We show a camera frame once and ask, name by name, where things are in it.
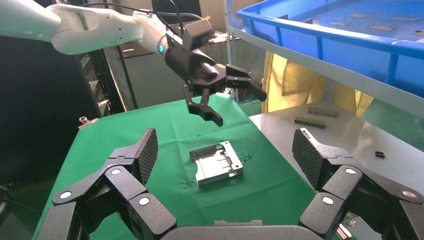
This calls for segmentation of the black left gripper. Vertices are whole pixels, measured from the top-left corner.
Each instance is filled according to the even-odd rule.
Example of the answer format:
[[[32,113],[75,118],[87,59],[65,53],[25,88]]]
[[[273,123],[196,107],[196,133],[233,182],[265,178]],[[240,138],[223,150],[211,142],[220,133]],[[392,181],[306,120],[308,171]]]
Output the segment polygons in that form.
[[[213,121],[218,127],[222,127],[224,121],[209,106],[210,95],[232,88],[246,90],[261,102],[267,99],[267,93],[251,72],[231,64],[218,64],[199,49],[187,51],[179,45],[171,45],[164,60],[184,81],[183,95],[188,112],[205,121]],[[193,101],[195,96],[201,96],[199,103]]]

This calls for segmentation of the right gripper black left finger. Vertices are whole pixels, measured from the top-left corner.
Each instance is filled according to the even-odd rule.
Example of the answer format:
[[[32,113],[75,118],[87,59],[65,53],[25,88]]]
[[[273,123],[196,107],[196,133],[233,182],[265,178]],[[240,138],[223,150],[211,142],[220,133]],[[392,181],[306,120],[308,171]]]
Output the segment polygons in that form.
[[[112,214],[138,240],[159,240],[173,230],[176,218],[146,187],[158,149],[156,130],[147,128],[135,144],[115,149],[99,170],[59,191],[38,239],[87,240]]]

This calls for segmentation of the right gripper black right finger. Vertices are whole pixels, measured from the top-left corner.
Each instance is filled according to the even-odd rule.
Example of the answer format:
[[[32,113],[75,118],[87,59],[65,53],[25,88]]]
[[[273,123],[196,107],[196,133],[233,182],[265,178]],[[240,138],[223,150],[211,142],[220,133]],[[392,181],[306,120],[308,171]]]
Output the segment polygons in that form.
[[[352,213],[384,240],[423,239],[424,197],[418,191],[368,170],[343,148],[318,142],[306,128],[295,130],[292,153],[317,192],[301,226],[329,240]]]

